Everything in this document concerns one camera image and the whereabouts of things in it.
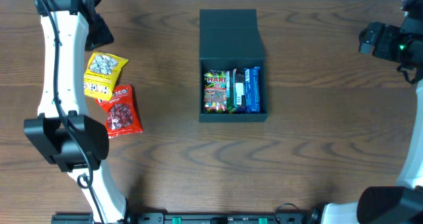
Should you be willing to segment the Haribo gummy candy bag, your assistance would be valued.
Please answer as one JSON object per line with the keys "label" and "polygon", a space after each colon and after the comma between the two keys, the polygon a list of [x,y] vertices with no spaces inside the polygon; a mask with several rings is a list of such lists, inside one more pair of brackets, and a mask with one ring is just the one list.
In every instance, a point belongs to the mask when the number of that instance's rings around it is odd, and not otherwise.
{"label": "Haribo gummy candy bag", "polygon": [[204,74],[204,82],[203,112],[226,112],[229,72],[221,70],[210,70]]}

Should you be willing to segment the dark green box with lid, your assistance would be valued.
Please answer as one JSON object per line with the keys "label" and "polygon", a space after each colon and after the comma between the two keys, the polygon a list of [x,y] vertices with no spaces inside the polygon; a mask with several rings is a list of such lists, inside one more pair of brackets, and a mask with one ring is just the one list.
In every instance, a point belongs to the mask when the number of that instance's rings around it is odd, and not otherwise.
{"label": "dark green box with lid", "polygon": [[[202,9],[200,11],[200,122],[265,122],[268,99],[265,51],[254,9]],[[210,70],[245,76],[244,69],[259,67],[260,113],[205,113],[204,74]]]}

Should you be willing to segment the blue Oreo cookie pack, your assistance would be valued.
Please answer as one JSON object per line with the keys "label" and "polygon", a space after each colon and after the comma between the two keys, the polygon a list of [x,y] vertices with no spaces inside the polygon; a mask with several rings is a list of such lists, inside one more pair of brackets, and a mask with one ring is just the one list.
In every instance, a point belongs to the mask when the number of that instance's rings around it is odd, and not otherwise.
{"label": "blue Oreo cookie pack", "polygon": [[260,113],[259,67],[245,68],[245,102],[247,113]]}

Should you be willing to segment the dark blue snack bar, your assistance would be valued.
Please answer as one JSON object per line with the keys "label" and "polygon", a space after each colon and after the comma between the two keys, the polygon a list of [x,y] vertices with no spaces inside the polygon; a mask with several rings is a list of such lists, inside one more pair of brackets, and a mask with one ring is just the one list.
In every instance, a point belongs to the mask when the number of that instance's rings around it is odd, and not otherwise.
{"label": "dark blue snack bar", "polygon": [[242,73],[235,74],[235,106],[236,113],[246,112],[245,77]]}

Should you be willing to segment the green snack bar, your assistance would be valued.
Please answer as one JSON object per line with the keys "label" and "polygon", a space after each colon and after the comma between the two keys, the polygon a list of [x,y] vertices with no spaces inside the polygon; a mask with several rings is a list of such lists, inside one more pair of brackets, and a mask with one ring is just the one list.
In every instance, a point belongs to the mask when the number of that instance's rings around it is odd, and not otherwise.
{"label": "green snack bar", "polygon": [[235,102],[235,74],[236,69],[232,69],[227,72],[227,110],[228,113],[232,114],[236,111],[237,105]]}

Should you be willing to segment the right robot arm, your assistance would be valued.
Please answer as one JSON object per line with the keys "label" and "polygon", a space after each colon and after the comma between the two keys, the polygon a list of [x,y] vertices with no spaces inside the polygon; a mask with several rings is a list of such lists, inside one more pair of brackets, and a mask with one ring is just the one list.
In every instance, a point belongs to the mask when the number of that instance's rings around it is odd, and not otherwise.
{"label": "right robot arm", "polygon": [[326,203],[310,223],[422,222],[422,0],[402,0],[400,26],[370,22],[359,35],[361,54],[397,63],[397,72],[414,87],[416,115],[406,142],[406,158],[392,186],[370,186],[358,201]]}

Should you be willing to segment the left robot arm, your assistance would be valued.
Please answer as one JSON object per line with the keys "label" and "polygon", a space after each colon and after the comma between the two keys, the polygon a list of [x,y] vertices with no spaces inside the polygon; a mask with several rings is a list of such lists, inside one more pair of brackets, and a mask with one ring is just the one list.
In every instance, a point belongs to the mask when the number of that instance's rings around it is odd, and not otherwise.
{"label": "left robot arm", "polygon": [[44,33],[45,66],[37,117],[24,121],[24,134],[43,158],[68,174],[92,212],[57,214],[52,223],[128,223],[127,200],[118,190],[106,158],[106,127],[90,118],[83,88],[85,52],[114,38],[96,13],[101,0],[34,0]]}

